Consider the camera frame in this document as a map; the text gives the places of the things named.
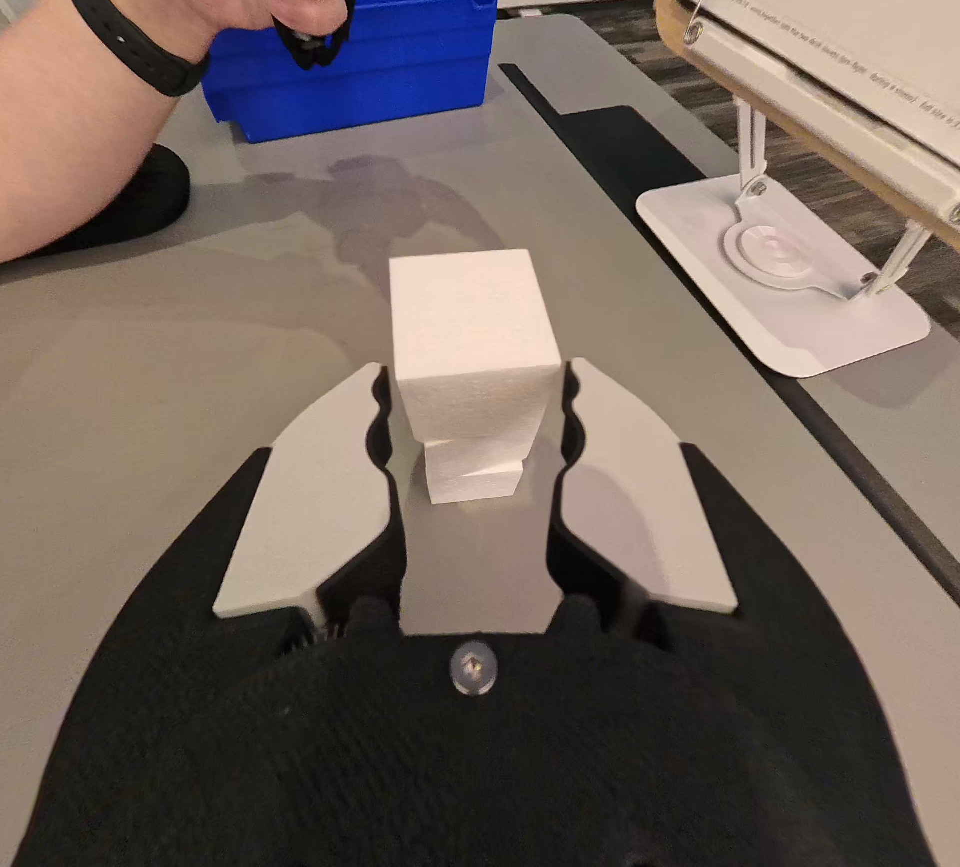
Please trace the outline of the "black wristband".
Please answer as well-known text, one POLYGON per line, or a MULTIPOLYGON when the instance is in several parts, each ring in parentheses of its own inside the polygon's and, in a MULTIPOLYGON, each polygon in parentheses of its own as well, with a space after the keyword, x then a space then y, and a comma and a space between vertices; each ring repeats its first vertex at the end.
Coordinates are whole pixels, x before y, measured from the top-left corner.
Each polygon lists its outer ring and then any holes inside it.
POLYGON ((210 71, 210 55, 194 63, 153 41, 112 0, 70 0, 79 17, 106 49, 134 76, 171 99, 201 85, 210 71))

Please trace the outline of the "person's left forearm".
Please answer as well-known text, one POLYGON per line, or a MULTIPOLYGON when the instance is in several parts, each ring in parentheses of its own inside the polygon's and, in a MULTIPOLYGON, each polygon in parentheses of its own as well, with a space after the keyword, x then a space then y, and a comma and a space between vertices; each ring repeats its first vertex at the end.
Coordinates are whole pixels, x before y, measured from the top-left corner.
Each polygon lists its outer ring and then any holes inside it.
POLYGON ((39 0, 2 32, 1 262, 102 213, 178 100, 114 56, 71 0, 39 0))

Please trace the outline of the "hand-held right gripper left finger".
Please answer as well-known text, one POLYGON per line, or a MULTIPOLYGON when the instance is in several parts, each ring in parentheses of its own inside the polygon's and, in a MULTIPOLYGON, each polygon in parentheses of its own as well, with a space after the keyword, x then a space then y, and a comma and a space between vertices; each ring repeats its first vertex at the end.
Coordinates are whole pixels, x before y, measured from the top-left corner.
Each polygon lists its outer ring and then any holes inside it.
POLYGON ((388 369, 368 363, 281 431, 213 602, 219 620, 294 609, 330 634, 363 597, 399 618, 407 551, 391 411, 388 369))

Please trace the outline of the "blue plastic bin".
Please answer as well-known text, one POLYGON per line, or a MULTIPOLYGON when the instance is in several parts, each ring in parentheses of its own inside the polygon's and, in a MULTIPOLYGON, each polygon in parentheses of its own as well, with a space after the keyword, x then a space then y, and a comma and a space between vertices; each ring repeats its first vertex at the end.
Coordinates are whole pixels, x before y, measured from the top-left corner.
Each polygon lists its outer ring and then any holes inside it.
POLYGON ((329 66, 295 65, 275 29, 223 31, 201 89, 249 143, 482 105, 499 0, 357 0, 329 66))

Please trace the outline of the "black wrist rest pad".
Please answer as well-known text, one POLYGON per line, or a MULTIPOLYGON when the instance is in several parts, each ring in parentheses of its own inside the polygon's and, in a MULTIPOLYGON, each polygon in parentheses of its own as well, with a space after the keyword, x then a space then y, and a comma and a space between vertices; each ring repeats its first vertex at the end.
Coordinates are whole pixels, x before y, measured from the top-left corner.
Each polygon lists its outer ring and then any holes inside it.
POLYGON ((103 211, 20 260, 80 253, 153 236, 185 214, 190 197, 186 163, 171 149, 154 144, 129 183, 103 211))

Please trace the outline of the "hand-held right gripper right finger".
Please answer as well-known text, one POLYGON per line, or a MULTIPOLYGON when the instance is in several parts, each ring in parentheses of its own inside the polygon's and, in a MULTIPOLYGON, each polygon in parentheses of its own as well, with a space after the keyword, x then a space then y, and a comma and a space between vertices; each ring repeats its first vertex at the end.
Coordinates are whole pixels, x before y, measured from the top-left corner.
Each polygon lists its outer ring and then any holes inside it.
POLYGON ((582 357, 567 363, 561 411, 546 546, 561 592, 590 599, 620 633, 653 602, 733 615, 737 594, 668 423, 582 357))

